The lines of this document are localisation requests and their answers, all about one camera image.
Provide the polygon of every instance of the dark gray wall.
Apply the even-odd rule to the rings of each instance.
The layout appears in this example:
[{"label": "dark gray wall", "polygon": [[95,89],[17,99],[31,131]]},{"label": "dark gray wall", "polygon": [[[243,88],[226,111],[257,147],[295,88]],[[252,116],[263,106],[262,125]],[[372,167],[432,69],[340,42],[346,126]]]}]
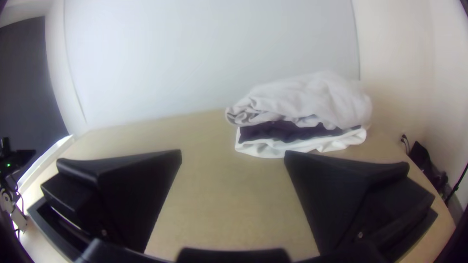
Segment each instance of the dark gray wall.
[{"label": "dark gray wall", "polygon": [[3,8],[6,5],[7,0],[0,0],[0,13],[2,12]]},{"label": "dark gray wall", "polygon": [[10,137],[13,150],[37,150],[36,159],[66,135],[47,68],[44,17],[0,28],[0,137]]}]

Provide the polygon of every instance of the beige table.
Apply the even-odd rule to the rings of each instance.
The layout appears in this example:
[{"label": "beige table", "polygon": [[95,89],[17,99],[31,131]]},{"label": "beige table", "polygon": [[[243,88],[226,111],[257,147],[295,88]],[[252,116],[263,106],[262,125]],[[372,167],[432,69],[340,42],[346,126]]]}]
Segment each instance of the beige table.
[{"label": "beige table", "polygon": [[[283,160],[238,153],[234,140],[235,127],[224,120],[223,111],[211,111],[91,131],[62,157],[86,160],[182,150],[182,165],[146,254],[174,261],[187,246],[222,250],[283,247],[294,261],[318,256]],[[439,216],[401,262],[432,262],[437,257],[455,228],[453,220],[430,182],[395,143],[370,130],[362,145],[326,155],[376,163],[409,162],[409,177],[436,195],[432,208]],[[53,163],[34,181],[23,195],[25,207],[42,196],[40,184],[56,172]],[[21,242],[38,263],[65,261],[34,224]]]}]

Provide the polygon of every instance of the stack of clothes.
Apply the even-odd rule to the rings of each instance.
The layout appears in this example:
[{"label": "stack of clothes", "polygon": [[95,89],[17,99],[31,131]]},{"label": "stack of clothes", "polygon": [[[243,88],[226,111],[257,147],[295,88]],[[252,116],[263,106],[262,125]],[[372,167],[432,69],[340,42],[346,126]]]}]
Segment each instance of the stack of clothes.
[{"label": "stack of clothes", "polygon": [[286,150],[320,152],[361,144],[372,104],[358,81],[317,72],[253,87],[226,109],[238,126],[235,150],[282,158]]}]

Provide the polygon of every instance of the dark purple cloth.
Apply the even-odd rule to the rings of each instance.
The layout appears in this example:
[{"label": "dark purple cloth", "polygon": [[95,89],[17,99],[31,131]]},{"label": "dark purple cloth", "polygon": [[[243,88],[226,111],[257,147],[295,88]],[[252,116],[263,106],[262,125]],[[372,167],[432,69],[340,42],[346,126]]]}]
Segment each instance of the dark purple cloth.
[{"label": "dark purple cloth", "polygon": [[313,137],[339,136],[343,133],[340,128],[327,130],[322,123],[315,127],[298,127],[291,121],[269,121],[253,126],[240,127],[239,143],[270,138],[290,143],[295,140],[308,140]]}]

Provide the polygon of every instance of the white wall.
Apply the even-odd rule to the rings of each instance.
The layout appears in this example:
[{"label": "white wall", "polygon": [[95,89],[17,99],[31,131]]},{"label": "white wall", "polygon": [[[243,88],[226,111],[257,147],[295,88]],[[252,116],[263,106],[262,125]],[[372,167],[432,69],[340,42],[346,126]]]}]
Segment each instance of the white wall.
[{"label": "white wall", "polygon": [[427,0],[353,0],[361,80],[373,102],[372,122],[395,141],[421,140],[433,78]]},{"label": "white wall", "polygon": [[283,77],[359,71],[349,0],[67,0],[65,34],[92,129],[223,108]]},{"label": "white wall", "polygon": [[70,134],[89,130],[70,74],[65,43],[64,2],[54,0],[45,16],[45,42],[49,75],[58,109]]},{"label": "white wall", "polygon": [[[468,161],[468,18],[459,0],[430,0],[435,43],[434,94],[424,145],[455,185]],[[468,204],[468,177],[457,197]]]}]

